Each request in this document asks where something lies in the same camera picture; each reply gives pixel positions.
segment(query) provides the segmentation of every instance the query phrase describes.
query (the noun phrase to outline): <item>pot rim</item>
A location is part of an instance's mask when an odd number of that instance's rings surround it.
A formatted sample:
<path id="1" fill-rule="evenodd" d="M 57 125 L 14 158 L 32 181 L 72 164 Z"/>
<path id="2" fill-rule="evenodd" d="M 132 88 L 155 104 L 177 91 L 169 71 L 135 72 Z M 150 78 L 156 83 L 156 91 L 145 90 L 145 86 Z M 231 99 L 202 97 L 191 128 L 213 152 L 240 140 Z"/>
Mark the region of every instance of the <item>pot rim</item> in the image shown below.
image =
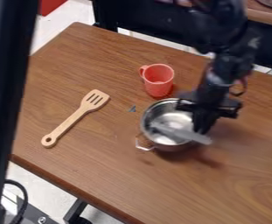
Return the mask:
<path id="1" fill-rule="evenodd" d="M 158 144 L 158 145 L 163 145 L 163 146 L 179 146 L 179 145 L 183 145 L 183 144 L 188 144 L 190 143 L 192 140 L 190 141 L 184 141 L 182 143 L 175 143 L 175 144 L 166 144 L 166 143 L 158 143 L 158 142 L 155 142 L 151 137 L 150 137 L 150 134 L 149 132 L 144 128 L 144 118 L 146 117 L 146 115 L 148 115 L 148 113 L 153 109 L 155 108 L 156 106 L 158 106 L 159 104 L 161 103 L 164 103 L 164 102 L 177 102 L 179 101 L 180 99 L 178 98 L 167 98 L 167 99 L 163 99 L 161 101 L 156 101 L 154 103 L 152 103 L 144 112 L 143 112 L 143 115 L 141 117 L 141 123 L 140 123 L 140 128 L 141 128 L 141 131 L 142 133 L 145 135 L 145 137 L 147 137 L 152 143 L 154 144 Z M 188 102 L 189 104 L 192 104 L 192 102 L 190 101 L 187 101 L 187 100 L 182 100 L 184 102 Z"/>

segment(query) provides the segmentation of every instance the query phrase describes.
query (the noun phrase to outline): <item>table surface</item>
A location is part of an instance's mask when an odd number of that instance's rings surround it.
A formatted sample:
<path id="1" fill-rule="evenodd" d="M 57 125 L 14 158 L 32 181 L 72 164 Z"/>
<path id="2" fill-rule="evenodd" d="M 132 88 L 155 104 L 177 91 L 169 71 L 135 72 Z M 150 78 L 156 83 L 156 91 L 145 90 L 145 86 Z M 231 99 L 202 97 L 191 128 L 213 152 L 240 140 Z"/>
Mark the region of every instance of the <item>table surface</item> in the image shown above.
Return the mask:
<path id="1" fill-rule="evenodd" d="M 256 0 L 243 0 L 247 6 L 247 15 L 250 20 L 272 25 L 272 8 L 259 3 Z M 178 0 L 180 5 L 189 6 L 186 0 Z"/>
<path id="2" fill-rule="evenodd" d="M 213 145 L 162 154 L 135 147 L 155 101 L 137 70 L 152 63 L 175 69 L 177 91 L 198 84 L 207 60 L 72 24 L 31 57 L 12 161 L 127 223 L 272 223 L 272 76 L 254 73 L 240 117 L 218 121 Z M 95 88 L 111 101 L 45 149 L 42 136 Z"/>

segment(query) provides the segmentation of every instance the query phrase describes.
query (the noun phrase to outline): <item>spatula handle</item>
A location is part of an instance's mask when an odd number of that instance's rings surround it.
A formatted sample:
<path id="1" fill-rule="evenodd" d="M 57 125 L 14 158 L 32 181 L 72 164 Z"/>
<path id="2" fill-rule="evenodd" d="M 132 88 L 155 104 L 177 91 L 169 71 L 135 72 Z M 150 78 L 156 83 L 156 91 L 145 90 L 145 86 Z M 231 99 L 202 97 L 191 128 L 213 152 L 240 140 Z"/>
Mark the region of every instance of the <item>spatula handle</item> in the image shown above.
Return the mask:
<path id="1" fill-rule="evenodd" d="M 86 113 L 91 112 L 88 107 L 80 106 L 62 124 L 50 134 L 44 136 L 41 143 L 46 148 L 52 148 L 67 131 L 69 131 Z"/>

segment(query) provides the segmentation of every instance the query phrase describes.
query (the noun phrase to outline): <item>cup handle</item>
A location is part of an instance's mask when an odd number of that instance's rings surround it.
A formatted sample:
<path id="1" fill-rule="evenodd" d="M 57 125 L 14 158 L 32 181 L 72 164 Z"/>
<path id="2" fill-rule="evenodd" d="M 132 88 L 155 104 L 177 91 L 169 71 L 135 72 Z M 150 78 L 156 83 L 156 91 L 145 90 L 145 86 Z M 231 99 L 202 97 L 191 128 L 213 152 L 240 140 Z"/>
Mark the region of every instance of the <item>cup handle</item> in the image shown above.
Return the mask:
<path id="1" fill-rule="evenodd" d="M 143 72 L 147 69 L 147 67 L 148 66 L 141 66 L 140 67 L 139 73 L 140 73 L 141 78 L 143 77 Z"/>
<path id="2" fill-rule="evenodd" d="M 139 149 L 139 150 L 142 150 L 142 151 L 153 151 L 155 149 L 154 146 L 152 146 L 151 148 L 145 148 L 145 147 L 142 147 L 140 144 L 139 144 L 139 141 L 137 140 L 136 138 L 136 148 Z"/>

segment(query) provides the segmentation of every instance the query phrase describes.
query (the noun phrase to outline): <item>pot handle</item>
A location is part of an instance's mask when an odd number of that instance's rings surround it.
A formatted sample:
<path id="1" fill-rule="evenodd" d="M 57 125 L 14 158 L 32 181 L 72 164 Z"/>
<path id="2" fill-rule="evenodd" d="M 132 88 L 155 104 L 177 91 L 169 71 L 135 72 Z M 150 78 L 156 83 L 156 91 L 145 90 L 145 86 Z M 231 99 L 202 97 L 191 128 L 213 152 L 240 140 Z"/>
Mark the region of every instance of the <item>pot handle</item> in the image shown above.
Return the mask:
<path id="1" fill-rule="evenodd" d="M 139 141 L 138 141 L 137 138 L 136 138 L 136 148 L 139 149 L 139 150 L 142 150 L 142 151 L 153 151 L 153 150 L 155 149 L 155 146 L 152 146 L 151 148 L 142 147 L 142 146 L 139 144 Z"/>

